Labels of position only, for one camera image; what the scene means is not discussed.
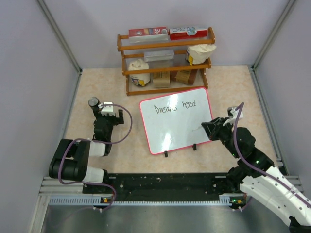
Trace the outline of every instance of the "white container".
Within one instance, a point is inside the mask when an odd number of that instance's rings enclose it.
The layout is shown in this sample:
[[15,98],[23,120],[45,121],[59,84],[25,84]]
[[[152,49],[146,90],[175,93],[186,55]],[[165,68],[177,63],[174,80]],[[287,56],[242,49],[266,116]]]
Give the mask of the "white container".
[[212,55],[215,49],[216,45],[214,44],[187,46],[186,60],[190,65],[201,64]]
[[144,52],[145,62],[165,61],[174,58],[174,50]]
[[[142,70],[142,69],[149,69],[148,63],[144,62],[142,59],[137,59],[130,63],[128,66],[128,70]],[[130,78],[134,85],[136,86],[145,86],[147,83],[150,82],[150,73],[146,74],[130,74]]]

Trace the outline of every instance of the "white robotic arm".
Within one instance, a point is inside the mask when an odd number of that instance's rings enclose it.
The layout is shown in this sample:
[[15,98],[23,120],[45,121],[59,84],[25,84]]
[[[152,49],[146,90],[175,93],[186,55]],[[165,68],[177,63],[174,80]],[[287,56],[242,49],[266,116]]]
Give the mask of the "white robotic arm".
[[228,184],[232,191],[242,191],[273,211],[290,232],[311,233],[311,201],[255,147],[255,138],[246,128],[237,128],[242,107],[243,103],[228,108],[229,117],[202,123],[210,140],[220,140],[233,157],[239,158],[238,166],[227,174]]

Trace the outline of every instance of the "tan floor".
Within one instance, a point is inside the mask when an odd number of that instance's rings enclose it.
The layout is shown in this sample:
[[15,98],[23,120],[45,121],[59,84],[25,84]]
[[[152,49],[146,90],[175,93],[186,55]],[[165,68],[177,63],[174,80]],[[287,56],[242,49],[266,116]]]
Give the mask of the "tan floor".
[[[227,107],[245,102],[244,119],[239,126],[247,127],[256,138],[256,147],[276,161],[275,153],[260,110],[259,102],[247,66],[213,66],[207,69],[209,100],[214,117],[226,117]],[[87,104],[96,96],[101,102],[111,101],[125,106],[133,116],[129,137],[112,146],[107,157],[91,158],[91,166],[108,172],[226,172],[236,166],[234,159],[219,142],[198,146],[197,151],[186,148],[164,155],[151,155],[139,113],[138,103],[161,94],[128,97],[121,68],[84,69],[69,122],[67,138],[92,138],[95,117]],[[112,141],[123,138],[129,127],[124,113],[124,125],[114,128]]]

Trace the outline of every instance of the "cardboard box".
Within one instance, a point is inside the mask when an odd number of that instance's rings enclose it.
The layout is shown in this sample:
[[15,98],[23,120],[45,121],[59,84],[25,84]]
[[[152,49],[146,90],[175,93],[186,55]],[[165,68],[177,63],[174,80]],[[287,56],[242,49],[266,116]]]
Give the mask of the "cardboard box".
[[171,71],[171,81],[193,85],[197,69]]
[[156,88],[166,88],[170,86],[170,72],[156,72],[153,73],[153,83]]

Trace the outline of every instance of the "wooden shelf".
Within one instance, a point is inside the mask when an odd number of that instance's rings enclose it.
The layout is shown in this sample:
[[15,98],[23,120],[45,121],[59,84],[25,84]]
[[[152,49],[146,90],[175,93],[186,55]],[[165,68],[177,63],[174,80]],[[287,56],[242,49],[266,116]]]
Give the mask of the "wooden shelf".
[[155,73],[155,72],[163,72],[163,71],[177,71],[182,69],[210,69],[212,66],[210,58],[208,58],[204,63],[199,65],[185,65],[185,66],[172,66],[172,67],[159,67],[159,68],[150,68],[150,69],[141,69],[141,70],[127,70],[126,60],[122,59],[122,74],[130,75],[130,74],[144,74],[144,73]]
[[[143,94],[154,94],[154,93],[167,93],[167,92],[177,92],[177,91],[185,91],[199,87],[208,88],[208,83],[206,79],[207,68],[211,68],[211,60],[208,58],[204,63],[199,65],[190,65],[185,61],[185,57],[182,57],[184,62],[177,62],[177,64],[173,64],[172,66],[165,67],[151,67],[150,69],[142,69],[142,70],[127,70],[127,62],[126,59],[135,59],[135,58],[143,58],[143,53],[138,54],[129,54],[125,55],[124,51],[126,50],[141,50],[141,49],[152,49],[152,48],[162,48],[162,47],[173,47],[173,46],[187,46],[187,45],[199,45],[199,44],[214,44],[215,43],[215,34],[211,27],[208,28],[208,34],[206,38],[199,39],[188,39],[188,40],[174,40],[174,41],[166,41],[166,42],[158,42],[158,43],[144,43],[144,44],[132,44],[132,45],[123,45],[122,40],[128,39],[128,35],[118,35],[117,47],[118,51],[121,52],[122,55],[122,74],[126,76],[126,94],[128,96],[131,95],[143,95]],[[177,50],[174,51],[175,55],[183,55],[186,54],[186,50]],[[175,82],[171,84],[172,88],[150,88],[149,87],[135,87],[132,85],[130,81],[130,74],[143,74],[143,73],[155,73],[155,72],[163,72],[163,71],[178,71],[178,70],[189,70],[189,69],[198,69],[201,74],[202,79],[196,78],[194,85],[185,85],[185,84],[175,84]]]
[[128,35],[118,35],[117,47],[118,51],[125,50],[140,50],[140,49],[152,49],[171,46],[185,46],[185,45],[200,45],[200,44],[214,44],[215,34],[211,27],[208,28],[207,38],[205,39],[191,39],[191,40],[173,40],[168,42],[149,43],[149,44],[135,44],[135,45],[122,45],[123,39],[128,39]]
[[171,82],[170,88],[155,88],[152,83],[147,84],[145,87],[135,86],[131,82],[131,78],[128,75],[126,76],[126,94],[128,96],[187,91],[199,87],[208,89],[205,69],[200,69],[197,72],[193,85]]

